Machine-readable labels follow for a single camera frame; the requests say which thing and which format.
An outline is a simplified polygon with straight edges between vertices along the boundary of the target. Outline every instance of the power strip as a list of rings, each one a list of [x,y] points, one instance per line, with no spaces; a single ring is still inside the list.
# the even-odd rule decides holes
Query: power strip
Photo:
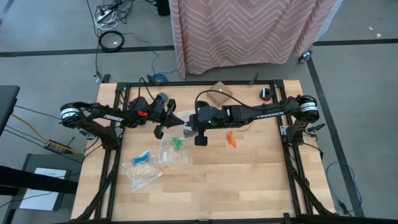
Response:
[[[57,143],[57,144],[59,144],[59,145],[61,145],[61,146],[64,146],[64,147],[66,147],[66,148],[69,148],[69,149],[71,149],[70,147],[68,147],[68,146],[66,146],[66,145],[63,145],[63,144],[61,144],[61,143],[59,143],[59,142],[56,142],[56,141],[54,141],[54,140],[49,140],[50,142],[55,142],[55,143]],[[61,153],[61,154],[70,154],[71,152],[70,151],[67,151],[67,150],[65,150],[65,149],[63,149],[63,148],[61,148],[61,147],[59,147],[59,146],[54,146],[53,144],[50,144],[50,143],[47,143],[45,146],[44,146],[44,148],[46,149],[46,150],[49,150],[49,151],[53,151],[53,152],[56,152],[56,153]]]
[[[103,15],[100,15],[97,17],[97,22],[101,22],[101,20],[103,20],[105,17],[107,17],[108,15],[110,15],[112,12],[114,11],[114,9],[107,9]]]

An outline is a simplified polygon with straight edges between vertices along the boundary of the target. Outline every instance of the paper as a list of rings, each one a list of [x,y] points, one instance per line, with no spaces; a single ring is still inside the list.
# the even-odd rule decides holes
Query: paper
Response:
[[[39,168],[39,167],[36,168],[36,170],[35,170],[35,174],[47,175],[50,177],[58,177],[60,179],[64,179],[64,176],[66,175],[66,173],[67,173],[66,170],[47,169],[47,168]],[[45,191],[45,190],[27,189],[26,193],[24,195],[24,198],[35,196],[35,195],[47,194],[47,193],[50,193],[50,192]],[[24,199],[21,202],[21,205],[19,206],[19,208],[52,211],[54,208],[55,202],[57,201],[58,194],[59,194],[58,192],[52,192],[51,194]]]
[[[163,161],[167,161],[167,152],[163,152]]]

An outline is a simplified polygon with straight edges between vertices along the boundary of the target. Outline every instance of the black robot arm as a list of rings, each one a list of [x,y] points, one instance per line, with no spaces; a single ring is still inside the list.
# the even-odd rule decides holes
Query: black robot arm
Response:
[[[300,144],[303,141],[302,133],[307,125],[319,119],[317,101],[311,96],[290,97],[286,101],[259,106],[222,106],[221,110],[210,106],[205,101],[197,101],[196,106],[198,113],[190,115],[187,126],[191,127],[192,131],[199,133],[195,137],[197,146],[207,145],[207,137],[204,135],[207,129],[240,128],[256,119],[286,114],[291,114],[296,118],[292,126],[283,130],[287,141],[292,144]]]
[[[139,125],[146,124],[147,121],[159,123],[154,134],[156,138],[162,139],[163,127],[170,128],[184,124],[181,119],[173,114],[176,108],[175,100],[170,99],[168,101],[167,110],[164,109],[166,101],[167,96],[164,93],[158,94],[150,105],[144,97],[140,96],[129,103],[129,109],[126,111],[112,109],[108,105],[103,106],[99,103],[67,103],[61,107],[61,119],[65,127],[84,129],[98,136],[104,149],[115,150],[120,149],[119,136],[116,136],[115,130],[110,126],[104,127],[98,124],[94,119],[104,118],[120,122],[121,128],[136,128]]]

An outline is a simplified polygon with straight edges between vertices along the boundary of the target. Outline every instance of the gray floor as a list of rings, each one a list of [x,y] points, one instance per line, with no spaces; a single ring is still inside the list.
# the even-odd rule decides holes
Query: gray floor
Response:
[[[6,3],[0,0],[0,8]],[[94,9],[102,1],[91,0],[90,4]],[[381,34],[381,38],[396,38],[397,11],[398,1],[345,0],[329,31],[320,40],[376,39],[377,34]],[[169,17],[159,17],[156,8],[146,3],[137,4],[128,24],[120,24],[118,30],[135,32],[152,45],[172,45]],[[147,44],[127,35],[125,46]],[[0,26],[0,52],[95,47],[90,15],[86,3],[80,0],[34,0],[32,4],[15,0]],[[394,67],[398,63],[397,50],[396,44],[313,48],[313,61],[347,160],[355,170],[367,217],[398,219],[395,212],[398,182],[394,178],[398,169],[394,140],[397,107],[393,100],[398,94]],[[157,72],[176,68],[174,51],[159,52],[159,56],[155,61]],[[139,77],[152,74],[153,57],[151,52],[99,54],[98,66],[101,73],[112,74],[111,82],[136,82]],[[298,79],[305,94],[316,96],[307,66],[297,65],[296,59],[291,56],[283,65],[214,69],[203,75],[189,75],[187,80],[248,80],[259,72],[261,79]],[[94,62],[94,54],[1,58],[1,84],[21,87],[18,105],[58,116],[59,107],[64,103],[95,101],[99,84],[93,78]],[[182,81],[176,73],[169,75],[169,80]],[[15,114],[30,121],[50,139],[66,144],[76,136],[72,146],[75,149],[85,146],[83,136],[76,130],[63,128],[57,120],[21,109],[16,109]],[[8,125],[29,132],[14,119],[10,119]],[[0,145],[3,150],[0,164],[16,169],[22,167],[26,154],[47,153],[9,133],[3,133]],[[336,161],[327,128],[320,131],[318,145],[325,152],[325,167]],[[339,170],[333,169],[330,177],[339,198],[351,208]],[[9,197],[0,197],[0,205],[8,200]],[[18,210],[13,223],[64,222],[71,210],[71,207],[62,207],[57,212]],[[0,218],[5,211],[6,207],[0,208]]]

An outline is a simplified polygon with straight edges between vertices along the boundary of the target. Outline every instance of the wooden tabletop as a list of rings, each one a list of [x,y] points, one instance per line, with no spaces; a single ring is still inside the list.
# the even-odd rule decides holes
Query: wooden tabletop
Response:
[[[287,96],[302,94],[298,80],[285,80],[284,83]],[[177,114],[180,111],[192,110],[197,94],[210,87],[155,86],[149,87],[149,90],[154,96],[164,92],[169,98],[175,99],[177,102],[175,114]],[[251,106],[263,103],[258,97],[263,87],[267,85],[228,86],[233,96]],[[102,84],[97,102],[102,105],[113,105],[115,89],[116,84]],[[150,100],[145,88],[142,88],[141,95]],[[135,97],[137,97],[137,88],[132,88],[129,98],[132,100]],[[202,94],[200,100],[211,103],[206,94]],[[237,103],[228,100],[225,104]],[[96,121],[102,125],[109,125],[109,121],[103,119]],[[152,149],[156,161],[158,160],[160,140],[153,134],[155,126],[156,124],[148,122],[145,126],[125,131],[121,164],[147,149]],[[276,118],[256,120],[247,131],[237,132],[246,128],[247,126],[241,129],[207,131],[207,147],[195,146],[193,138],[186,139],[188,164],[159,164],[159,169],[164,175],[135,192],[132,192],[125,170],[120,166],[112,220],[275,218],[282,217],[285,212],[289,212],[293,217],[292,196]],[[182,129],[183,126],[177,126],[165,129],[164,132],[181,134]],[[237,148],[227,143],[228,131],[233,131]],[[307,135],[304,136],[304,141],[317,145],[315,138]],[[329,211],[334,212],[319,152],[306,145],[300,146],[299,149],[312,192]],[[84,211],[97,192],[103,158],[104,150],[99,148],[85,159],[72,218]],[[301,190],[298,185],[297,188],[304,212]],[[106,193],[104,196],[105,205],[108,202],[108,195]],[[106,206],[103,206],[103,214],[105,213]]]

